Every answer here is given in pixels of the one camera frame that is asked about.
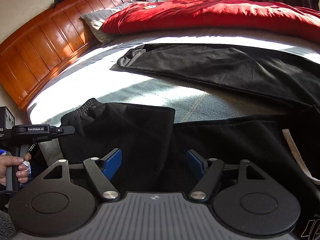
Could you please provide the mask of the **person's left hand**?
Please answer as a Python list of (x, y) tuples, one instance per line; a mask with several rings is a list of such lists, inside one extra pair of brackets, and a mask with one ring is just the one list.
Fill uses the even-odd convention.
[(22, 184), (25, 184), (28, 181), (29, 177), (29, 166), (24, 165), (24, 161), (30, 161), (31, 154), (27, 153), (25, 159), (15, 156), (9, 156), (7, 154), (2, 154), (0, 157), (1, 162), (1, 185), (6, 186), (6, 172), (8, 167), (17, 167), (18, 171), (16, 172), (16, 177), (18, 181)]

